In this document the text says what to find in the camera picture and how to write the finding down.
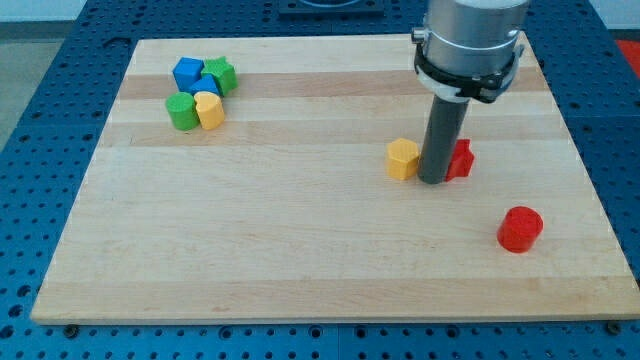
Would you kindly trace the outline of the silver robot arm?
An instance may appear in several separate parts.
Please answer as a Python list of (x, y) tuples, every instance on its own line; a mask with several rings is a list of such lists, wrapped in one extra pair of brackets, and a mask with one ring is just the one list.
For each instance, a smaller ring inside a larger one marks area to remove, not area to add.
[(440, 99), (493, 103), (511, 85), (529, 0), (430, 0), (415, 28), (414, 68)]

